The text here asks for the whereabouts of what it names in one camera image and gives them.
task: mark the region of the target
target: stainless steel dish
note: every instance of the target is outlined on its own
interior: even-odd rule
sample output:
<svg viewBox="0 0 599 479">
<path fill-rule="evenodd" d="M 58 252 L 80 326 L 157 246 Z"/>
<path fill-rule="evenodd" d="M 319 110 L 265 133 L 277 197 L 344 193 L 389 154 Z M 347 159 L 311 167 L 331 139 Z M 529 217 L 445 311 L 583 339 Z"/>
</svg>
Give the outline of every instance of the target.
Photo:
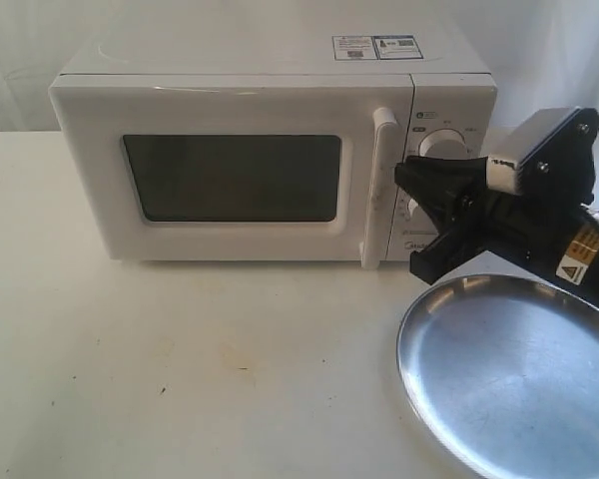
<svg viewBox="0 0 599 479">
<path fill-rule="evenodd" d="M 496 479 L 599 478 L 599 311 L 546 284 L 478 275 L 406 313 L 397 362 L 433 436 Z"/>
</svg>

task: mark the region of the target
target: screw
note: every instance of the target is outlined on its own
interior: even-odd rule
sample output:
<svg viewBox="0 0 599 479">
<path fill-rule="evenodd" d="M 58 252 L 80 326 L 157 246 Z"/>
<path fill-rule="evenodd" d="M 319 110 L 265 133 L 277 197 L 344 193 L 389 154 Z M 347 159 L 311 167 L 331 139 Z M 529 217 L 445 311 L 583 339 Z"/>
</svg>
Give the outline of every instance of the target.
<svg viewBox="0 0 599 479">
<path fill-rule="evenodd" d="M 548 173 L 550 171 L 550 165 L 548 165 L 547 163 L 539 162 L 537 164 L 537 170 L 539 170 L 539 173 Z"/>
</svg>

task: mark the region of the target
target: warning sticker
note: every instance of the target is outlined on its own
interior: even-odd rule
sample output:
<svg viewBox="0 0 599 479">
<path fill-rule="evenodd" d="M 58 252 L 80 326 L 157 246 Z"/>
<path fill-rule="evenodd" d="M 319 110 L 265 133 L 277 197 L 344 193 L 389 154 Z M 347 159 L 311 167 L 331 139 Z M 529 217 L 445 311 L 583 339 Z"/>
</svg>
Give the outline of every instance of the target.
<svg viewBox="0 0 599 479">
<path fill-rule="evenodd" d="M 372 37 L 332 37 L 336 60 L 377 60 Z"/>
<path fill-rule="evenodd" d="M 412 35 L 380 35 L 372 37 L 380 60 L 422 59 L 421 50 Z"/>
<path fill-rule="evenodd" d="M 557 266 L 557 276 L 574 284 L 581 284 L 597 251 L 599 251 L 599 234 L 592 226 L 584 225 L 561 258 Z"/>
</svg>

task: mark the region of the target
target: microwave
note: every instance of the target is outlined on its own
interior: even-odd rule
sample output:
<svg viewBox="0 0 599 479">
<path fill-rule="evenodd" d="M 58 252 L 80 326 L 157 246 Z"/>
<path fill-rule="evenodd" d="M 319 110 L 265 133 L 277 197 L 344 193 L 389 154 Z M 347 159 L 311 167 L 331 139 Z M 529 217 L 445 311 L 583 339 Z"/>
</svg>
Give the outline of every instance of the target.
<svg viewBox="0 0 599 479">
<path fill-rule="evenodd" d="M 426 0 L 136 0 L 50 97 L 111 257 L 405 261 L 393 181 L 479 154 L 496 87 Z"/>
</svg>

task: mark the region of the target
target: white table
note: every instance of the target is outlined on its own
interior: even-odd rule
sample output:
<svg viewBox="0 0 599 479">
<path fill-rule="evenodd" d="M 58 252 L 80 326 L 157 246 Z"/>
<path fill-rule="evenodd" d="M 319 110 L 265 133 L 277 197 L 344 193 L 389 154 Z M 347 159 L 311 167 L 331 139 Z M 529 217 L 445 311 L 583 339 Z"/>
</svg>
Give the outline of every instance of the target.
<svg viewBox="0 0 599 479">
<path fill-rule="evenodd" d="M 484 271 L 523 274 L 457 273 Z M 403 265 L 109 260 L 61 134 L 2 133 L 0 477 L 455 476 L 395 367 L 425 290 Z"/>
</svg>

